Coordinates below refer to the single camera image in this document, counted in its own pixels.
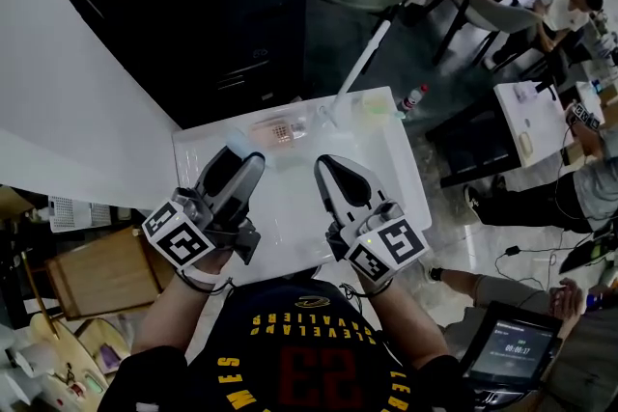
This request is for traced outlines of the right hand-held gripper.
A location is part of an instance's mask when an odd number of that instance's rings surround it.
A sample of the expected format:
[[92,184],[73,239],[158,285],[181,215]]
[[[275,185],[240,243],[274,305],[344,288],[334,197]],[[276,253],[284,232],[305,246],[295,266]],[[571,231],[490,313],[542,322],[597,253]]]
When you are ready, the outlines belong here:
[[[337,261],[345,260],[372,283],[383,284],[429,251],[400,205],[386,201],[373,171],[349,158],[322,154],[314,176],[335,220],[325,236]],[[355,219],[360,210],[373,211]]]

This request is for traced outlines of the blue soap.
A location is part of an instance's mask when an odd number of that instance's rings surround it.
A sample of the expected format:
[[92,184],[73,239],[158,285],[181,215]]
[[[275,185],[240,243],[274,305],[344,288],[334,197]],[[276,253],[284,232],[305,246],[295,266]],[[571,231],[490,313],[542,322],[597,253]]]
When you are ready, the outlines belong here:
[[226,147],[241,159],[248,157],[254,147],[243,132],[232,128],[226,135]]

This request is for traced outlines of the pink soap dish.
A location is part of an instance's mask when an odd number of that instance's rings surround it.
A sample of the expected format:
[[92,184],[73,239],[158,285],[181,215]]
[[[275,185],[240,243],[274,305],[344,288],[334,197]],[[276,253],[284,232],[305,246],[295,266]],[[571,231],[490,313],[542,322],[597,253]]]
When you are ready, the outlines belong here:
[[294,140],[291,125],[282,118],[254,123],[249,129],[249,137],[265,149],[290,146]]

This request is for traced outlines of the person's left forearm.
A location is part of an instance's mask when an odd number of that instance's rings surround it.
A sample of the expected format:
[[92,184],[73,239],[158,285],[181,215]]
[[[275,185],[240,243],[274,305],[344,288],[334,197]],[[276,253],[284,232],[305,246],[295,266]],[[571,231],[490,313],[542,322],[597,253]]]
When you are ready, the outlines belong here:
[[168,346],[185,354],[216,284],[175,274],[150,306],[131,347],[135,355]]

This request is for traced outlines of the white sink basin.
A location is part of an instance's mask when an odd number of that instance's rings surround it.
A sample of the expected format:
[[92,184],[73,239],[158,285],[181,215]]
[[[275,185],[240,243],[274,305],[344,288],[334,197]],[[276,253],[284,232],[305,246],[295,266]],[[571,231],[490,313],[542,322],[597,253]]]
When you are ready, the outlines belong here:
[[248,139],[254,123],[273,118],[303,120],[306,134],[290,146],[257,149],[267,160],[266,170],[252,194],[248,217],[261,240],[250,263],[232,257],[224,269],[235,285],[251,284],[293,274],[334,260],[325,240],[332,222],[314,177],[314,163],[322,154],[349,158],[372,170],[387,195],[411,217],[412,227],[423,233],[432,225],[428,201],[403,123],[390,117],[383,125],[363,124],[355,115],[363,94],[388,98],[396,111],[390,88],[380,87],[343,96],[337,124],[320,127],[318,109],[330,96],[238,115],[177,132],[173,136],[179,184],[195,184],[207,163],[226,145],[226,135],[236,128]]

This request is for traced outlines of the cream cup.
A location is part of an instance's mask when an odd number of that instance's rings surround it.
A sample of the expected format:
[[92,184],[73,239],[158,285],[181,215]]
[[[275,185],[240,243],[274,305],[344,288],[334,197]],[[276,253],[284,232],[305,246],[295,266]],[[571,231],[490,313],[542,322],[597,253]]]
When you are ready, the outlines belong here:
[[363,94],[356,103],[355,115],[365,125],[387,123],[391,117],[388,98],[383,95]]

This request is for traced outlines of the red cap plastic bottle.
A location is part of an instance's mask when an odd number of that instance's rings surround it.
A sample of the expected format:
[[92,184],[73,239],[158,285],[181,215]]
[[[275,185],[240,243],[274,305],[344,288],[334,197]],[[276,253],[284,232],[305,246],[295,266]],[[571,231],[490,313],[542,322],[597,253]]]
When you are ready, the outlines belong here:
[[418,87],[413,88],[400,101],[400,103],[398,104],[398,109],[406,115],[418,105],[418,103],[423,99],[428,90],[429,87],[427,84],[422,84]]

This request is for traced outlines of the white faucet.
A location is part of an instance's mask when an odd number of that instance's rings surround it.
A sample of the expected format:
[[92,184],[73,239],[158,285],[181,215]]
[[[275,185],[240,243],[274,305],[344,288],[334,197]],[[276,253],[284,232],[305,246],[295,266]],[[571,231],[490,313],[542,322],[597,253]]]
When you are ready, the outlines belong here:
[[368,65],[370,59],[373,57],[375,52],[378,50],[379,45],[388,30],[390,29],[391,24],[392,21],[389,19],[385,19],[379,23],[376,32],[369,39],[359,58],[352,66],[347,77],[344,79],[342,86],[335,95],[335,98],[328,105],[322,105],[318,109],[316,115],[316,123],[320,127],[326,127],[327,124],[332,124],[335,128],[338,127],[337,109],[339,103],[342,101],[343,96],[349,91],[358,76],[361,74],[362,70],[364,70],[365,67]]

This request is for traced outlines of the wooden cabinet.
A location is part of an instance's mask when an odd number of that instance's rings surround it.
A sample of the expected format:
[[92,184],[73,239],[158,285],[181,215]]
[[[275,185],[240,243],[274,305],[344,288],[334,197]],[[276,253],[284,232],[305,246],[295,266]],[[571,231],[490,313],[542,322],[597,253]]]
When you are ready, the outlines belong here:
[[139,228],[98,238],[45,263],[65,319],[141,310],[174,276],[168,261]]

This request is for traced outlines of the white perforated basket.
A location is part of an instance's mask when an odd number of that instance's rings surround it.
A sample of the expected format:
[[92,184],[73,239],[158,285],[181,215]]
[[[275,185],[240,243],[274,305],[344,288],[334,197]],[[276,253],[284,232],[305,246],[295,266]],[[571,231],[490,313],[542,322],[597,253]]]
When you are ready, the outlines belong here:
[[88,230],[112,224],[110,206],[48,197],[49,224],[53,233]]

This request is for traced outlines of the large black machine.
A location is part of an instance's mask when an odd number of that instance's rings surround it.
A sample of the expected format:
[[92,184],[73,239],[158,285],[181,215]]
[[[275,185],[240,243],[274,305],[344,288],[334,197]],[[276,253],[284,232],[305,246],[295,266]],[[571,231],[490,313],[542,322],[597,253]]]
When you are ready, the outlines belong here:
[[303,88],[306,0],[70,0],[145,92],[191,128]]

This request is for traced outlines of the person's black shirt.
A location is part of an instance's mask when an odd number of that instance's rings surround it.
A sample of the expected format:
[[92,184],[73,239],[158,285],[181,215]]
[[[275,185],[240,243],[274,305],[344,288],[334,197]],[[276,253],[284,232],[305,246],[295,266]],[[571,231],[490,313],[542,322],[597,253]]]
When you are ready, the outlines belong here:
[[458,361],[421,369],[333,285],[234,294],[202,352],[126,358],[98,412],[473,412]]

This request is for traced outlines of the white top table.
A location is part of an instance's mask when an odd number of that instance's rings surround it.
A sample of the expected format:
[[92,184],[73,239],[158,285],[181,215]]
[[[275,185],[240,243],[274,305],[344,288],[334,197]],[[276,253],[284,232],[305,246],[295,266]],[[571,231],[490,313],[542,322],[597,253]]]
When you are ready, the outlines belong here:
[[441,188],[529,168],[573,142],[554,87],[501,83],[426,133],[447,174]]

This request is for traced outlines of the black tablet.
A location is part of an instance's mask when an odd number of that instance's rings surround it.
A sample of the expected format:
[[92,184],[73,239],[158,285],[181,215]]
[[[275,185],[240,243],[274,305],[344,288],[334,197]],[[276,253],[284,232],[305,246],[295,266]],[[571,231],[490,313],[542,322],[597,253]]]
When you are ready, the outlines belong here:
[[461,360],[463,378],[481,394],[536,390],[562,344],[562,321],[491,302]]

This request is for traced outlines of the round wooden table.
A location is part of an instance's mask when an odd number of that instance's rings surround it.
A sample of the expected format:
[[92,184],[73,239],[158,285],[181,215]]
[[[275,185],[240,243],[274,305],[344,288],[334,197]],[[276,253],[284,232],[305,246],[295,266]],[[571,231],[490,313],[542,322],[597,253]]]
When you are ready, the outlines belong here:
[[103,318],[72,324],[37,313],[14,332],[7,351],[10,362],[41,387],[51,405],[62,412],[97,412],[129,345]]

